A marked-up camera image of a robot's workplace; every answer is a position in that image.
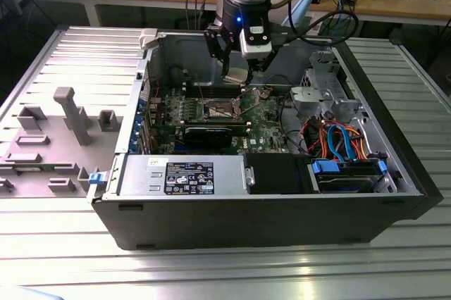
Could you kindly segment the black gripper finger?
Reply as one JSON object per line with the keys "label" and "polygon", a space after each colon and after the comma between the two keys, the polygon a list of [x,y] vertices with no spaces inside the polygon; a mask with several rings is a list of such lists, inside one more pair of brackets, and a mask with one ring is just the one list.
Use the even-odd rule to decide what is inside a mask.
{"label": "black gripper finger", "polygon": [[251,82],[254,75],[254,72],[265,72],[266,69],[271,65],[272,61],[276,57],[277,52],[272,51],[266,58],[259,60],[259,59],[248,59],[248,71],[247,71],[247,82]]}
{"label": "black gripper finger", "polygon": [[[225,42],[225,48],[222,49],[218,38],[221,37]],[[233,49],[233,34],[224,28],[208,28],[204,31],[204,38],[210,57],[222,63],[221,76],[225,77],[229,71],[230,53]]]}

